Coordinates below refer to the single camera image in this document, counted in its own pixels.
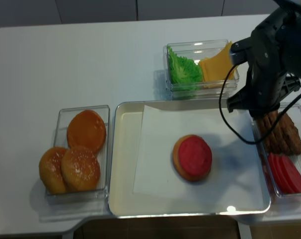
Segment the white paper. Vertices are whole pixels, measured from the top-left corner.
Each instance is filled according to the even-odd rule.
[[[247,113],[224,114],[244,138],[254,139]],[[212,150],[211,171],[199,183],[183,180],[172,163],[174,144],[188,134],[202,137]],[[145,106],[133,192],[253,211],[264,207],[258,163],[256,147],[238,139],[218,110],[173,112]]]

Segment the floor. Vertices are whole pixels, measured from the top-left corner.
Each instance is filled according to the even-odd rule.
[[[251,233],[253,239],[301,239],[301,223],[253,226]],[[74,239],[239,239],[239,232],[237,222],[227,216],[107,219],[85,223]]]

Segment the cheese slice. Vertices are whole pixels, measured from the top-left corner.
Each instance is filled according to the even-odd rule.
[[[233,66],[229,56],[231,45],[232,42],[229,42],[217,55],[212,58],[205,58],[198,63],[204,74],[205,82],[225,80],[229,70]],[[233,79],[235,69],[230,73],[229,80]],[[211,88],[216,86],[220,85],[208,85],[207,87]]]

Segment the bottom bun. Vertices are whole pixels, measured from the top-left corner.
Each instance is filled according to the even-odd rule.
[[[61,194],[69,191],[61,172],[61,160],[66,148],[54,147],[42,156],[39,163],[40,179],[46,189],[52,194]]]
[[[175,144],[175,146],[174,146],[172,157],[173,157],[173,164],[174,164],[174,167],[175,167],[176,171],[179,173],[179,175],[180,175],[183,179],[185,179],[186,181],[189,181],[189,182],[198,182],[198,181],[204,179],[204,178],[209,174],[210,169],[209,169],[207,172],[205,172],[204,174],[202,174],[202,175],[193,176],[193,175],[188,174],[188,173],[182,168],[182,166],[181,166],[180,163],[179,163],[179,153],[178,153],[178,151],[179,151],[179,147],[180,147],[181,143],[182,143],[184,140],[186,140],[186,139],[188,139],[188,138],[190,138],[190,137],[193,137],[193,136],[198,137],[198,136],[196,136],[196,135],[194,135],[194,134],[190,134],[190,135],[186,135],[186,136],[180,138],[180,139],[176,142],[176,144]]]
[[[62,175],[72,191],[95,190],[101,170],[94,153],[82,146],[69,149],[62,158]]]

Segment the brown patty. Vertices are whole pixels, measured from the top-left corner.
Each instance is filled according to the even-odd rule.
[[[257,119],[256,122],[257,122],[258,129],[260,131],[260,137],[262,137],[267,132],[267,129],[264,125],[264,121],[263,121],[263,119]],[[268,152],[268,153],[272,152],[269,137],[266,137],[263,142],[264,142],[264,146],[266,148],[266,152]]]
[[[273,125],[273,123],[275,122],[276,118],[278,117],[278,111],[270,112],[268,114],[268,117],[269,117],[270,124]],[[292,151],[290,150],[288,144],[286,143],[286,141],[285,141],[285,139],[283,137],[283,132],[281,130],[281,127],[280,127],[279,123],[276,125],[276,127],[274,128],[273,132],[274,132],[274,135],[276,137],[278,146],[281,149],[281,152],[284,155],[291,155]]]
[[[291,120],[288,114],[284,114],[279,121],[283,138],[293,154],[301,154],[301,139],[299,137],[299,131],[295,127],[295,124]]]
[[[264,125],[265,125],[265,128],[267,130],[271,128],[271,123],[270,123],[268,115],[266,115],[264,117]],[[272,152],[280,154],[281,153],[281,149],[279,148],[279,145],[277,143],[277,139],[276,139],[275,134],[274,134],[273,131],[269,134],[268,139],[271,142]]]

